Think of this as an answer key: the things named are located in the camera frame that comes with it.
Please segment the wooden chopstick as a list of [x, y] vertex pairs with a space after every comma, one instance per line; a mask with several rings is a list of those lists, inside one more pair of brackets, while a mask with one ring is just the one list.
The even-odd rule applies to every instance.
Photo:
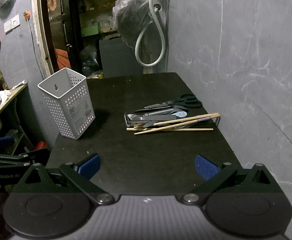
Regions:
[[[127, 131], [131, 132], [143, 132], [143, 131], [153, 131], [155, 128], [126, 128]], [[159, 132], [196, 132], [196, 131], [213, 131], [213, 128], [169, 128], [169, 129], [164, 129], [160, 130]]]
[[[200, 122], [200, 121], [206, 121], [206, 120], [211, 120], [211, 119], [213, 119], [213, 118], [202, 118], [202, 119], [196, 119], [196, 120], [192, 120], [192, 121], [180, 122], [180, 123], [177, 123], [177, 124], [161, 125], [161, 126], [157, 126], [157, 128], [155, 128], [154, 132], [155, 131], [164, 130], [164, 129], [169, 129], [169, 128], [177, 128], [177, 127], [181, 127], [181, 126], [184, 126], [184, 125], [192, 125], [192, 124], [196, 124], [197, 122]], [[152, 132], [153, 131], [136, 132], [136, 133], [134, 133], [134, 135], [152, 133]]]
[[192, 121], [192, 120], [196, 120], [196, 119], [202, 119], [202, 118], [217, 118], [219, 117], [220, 114], [219, 113], [211, 113], [211, 114], [203, 114], [203, 115], [196, 115], [196, 116], [192, 116], [192, 117], [188, 117], [188, 118], [179, 118], [179, 119], [175, 119], [175, 120], [169, 120], [169, 121], [157, 121], [154, 124], [150, 124], [150, 125], [134, 125], [133, 128], [147, 128], [150, 126], [161, 126], [161, 125], [168, 125], [168, 124], [177, 124], [180, 122], [186, 122], [186, 121]]

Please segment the steel vegetable peeler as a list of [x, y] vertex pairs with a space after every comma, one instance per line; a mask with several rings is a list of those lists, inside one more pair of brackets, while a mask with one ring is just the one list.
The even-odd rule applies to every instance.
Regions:
[[151, 121], [170, 121], [176, 120], [175, 115], [135, 115], [135, 114], [125, 114], [124, 120], [127, 127], [134, 126], [135, 124], [145, 124]]

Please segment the white perforated utensil basket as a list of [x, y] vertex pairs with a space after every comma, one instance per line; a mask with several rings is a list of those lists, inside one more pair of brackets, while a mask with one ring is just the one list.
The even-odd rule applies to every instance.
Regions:
[[38, 84], [62, 136], [77, 140], [95, 119], [86, 77], [63, 68]]

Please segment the black handled kitchen scissors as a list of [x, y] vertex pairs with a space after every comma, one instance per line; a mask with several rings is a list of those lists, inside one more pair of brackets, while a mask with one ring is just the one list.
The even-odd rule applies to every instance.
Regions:
[[145, 106], [145, 109], [149, 108], [160, 108], [167, 106], [182, 106], [186, 108], [200, 108], [202, 107], [202, 102], [197, 99], [194, 94], [183, 94], [177, 99], [157, 103], [154, 105]]

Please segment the grey cabinet box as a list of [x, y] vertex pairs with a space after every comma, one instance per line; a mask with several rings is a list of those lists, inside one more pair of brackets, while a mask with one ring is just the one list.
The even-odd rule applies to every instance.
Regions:
[[101, 40], [99, 51], [105, 78], [143, 74], [135, 59], [134, 49], [127, 46], [121, 37]]

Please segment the green box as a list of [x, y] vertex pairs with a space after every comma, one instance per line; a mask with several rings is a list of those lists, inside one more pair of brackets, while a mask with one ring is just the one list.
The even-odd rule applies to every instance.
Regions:
[[86, 27], [86, 28], [83, 28], [81, 30], [81, 36], [82, 37], [97, 35], [99, 33], [100, 33], [100, 25], [99, 24], [93, 25], [93, 26], [90, 26], [90, 27]]

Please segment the plastic bag hanging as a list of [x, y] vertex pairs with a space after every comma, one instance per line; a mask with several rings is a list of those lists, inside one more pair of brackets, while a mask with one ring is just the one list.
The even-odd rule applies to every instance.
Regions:
[[112, 8], [113, 28], [134, 46], [140, 32], [152, 23], [149, 0], [117, 0]]

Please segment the white wall switch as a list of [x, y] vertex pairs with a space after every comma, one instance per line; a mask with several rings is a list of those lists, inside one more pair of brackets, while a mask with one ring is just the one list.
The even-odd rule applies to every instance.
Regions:
[[15, 15], [13, 18], [11, 18], [10, 20], [4, 23], [4, 32], [7, 34], [13, 29], [19, 27], [19, 25], [20, 25], [20, 17], [19, 15]]

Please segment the orange wall hook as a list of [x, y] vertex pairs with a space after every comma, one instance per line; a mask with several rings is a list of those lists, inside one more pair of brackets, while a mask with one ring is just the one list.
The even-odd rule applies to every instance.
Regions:
[[30, 17], [31, 17], [30, 11], [29, 10], [25, 10], [24, 13], [23, 13], [23, 16], [24, 16], [24, 19], [26, 21], [29, 21]]

